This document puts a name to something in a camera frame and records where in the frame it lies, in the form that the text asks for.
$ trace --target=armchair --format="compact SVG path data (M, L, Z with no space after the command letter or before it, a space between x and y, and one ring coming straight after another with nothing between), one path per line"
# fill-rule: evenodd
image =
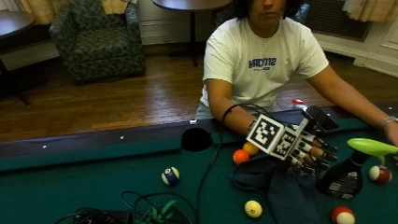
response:
M99 0L69 0L48 31L77 83L145 72L134 4L122 15L106 15Z

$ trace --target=yellow ball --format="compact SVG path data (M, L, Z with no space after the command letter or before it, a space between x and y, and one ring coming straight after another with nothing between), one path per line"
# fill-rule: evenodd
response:
M242 149L249 153L250 156L254 156L259 151L258 147L253 145L251 142L246 142Z
M262 207L257 201L249 201L245 204L245 212L249 217L259 217L262 214Z

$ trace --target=wooden floor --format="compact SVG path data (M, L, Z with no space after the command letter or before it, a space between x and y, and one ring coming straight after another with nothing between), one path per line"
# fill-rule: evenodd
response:
M0 101L0 142L86 133L186 121L194 118L201 94L202 59L193 66L189 57L170 58L170 48L145 47L143 76L75 85L58 58L14 71L26 82L48 82L25 91L30 105L16 97ZM398 99L398 78L331 58L340 77L372 100ZM304 80L294 78L283 87L278 105L290 108L298 98L307 105L331 105Z

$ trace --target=table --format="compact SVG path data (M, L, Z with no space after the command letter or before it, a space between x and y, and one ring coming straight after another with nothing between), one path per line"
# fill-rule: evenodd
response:
M0 41L1 38L17 35L26 30L34 23L34 18L26 12L0 11ZM0 58L0 72L4 79L5 86L9 88L10 93L18 96L25 105L29 105L29 101L18 89L13 79L9 76L9 70L5 67Z
M384 103L382 108L396 116L396 101ZM338 132L322 135L322 139L339 148L336 156L340 161L351 153L346 141L352 137L383 141L382 134L348 113L335 107L323 110L340 125ZM276 112L274 116L292 123L302 120L296 111ZM218 142L218 124L213 120L198 120L197 124L186 121L0 143L0 223L54 223L81 207L130 211L121 199L121 193L126 190L139 194L173 192L195 205L199 179L214 156L215 146L198 152L179 149L181 135L191 128L206 130L213 143ZM245 191L231 183L230 173L235 167L231 155L242 146L243 138L225 131L223 143L202 185L201 223L274 223L264 193ZM370 158L363 172L375 164L379 161ZM179 170L179 183L174 187L161 182L161 172L170 166ZM390 159L386 166L396 176L398 168ZM396 185L395 177L383 187L364 179L363 190L352 200L324 198L323 223L330 223L328 212L336 205L347 206L354 211L356 223L395 223ZM171 198L159 196L150 200L161 204ZM251 199L263 206L258 219L249 218L243 213L243 204ZM177 201L179 209L193 219L189 206L179 198ZM142 211L149 209L146 203L139 207Z
M197 61L197 41L195 41L195 12L205 10L217 10L230 4L230 0L151 0L153 4L169 10L189 11L189 50L194 66L198 67Z

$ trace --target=billiard ball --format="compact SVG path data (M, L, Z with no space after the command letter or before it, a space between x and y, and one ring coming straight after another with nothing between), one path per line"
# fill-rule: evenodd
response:
M245 204L245 212L249 217L259 217L262 214L262 207L257 201L250 200Z
M335 207L331 211L331 221L334 224L354 224L355 215L347 207Z
M166 168L161 173L162 183L167 186L175 186L179 181L179 172L174 167Z
M259 151L258 147L253 145L251 142L246 142L242 149L249 153L250 156L254 156Z
M392 175L387 167L384 166L371 166L370 168L370 179L378 185L386 185L391 180Z
M235 165L239 165L242 162L246 162L250 159L250 155L243 149L238 149L234 152L233 159L234 159Z

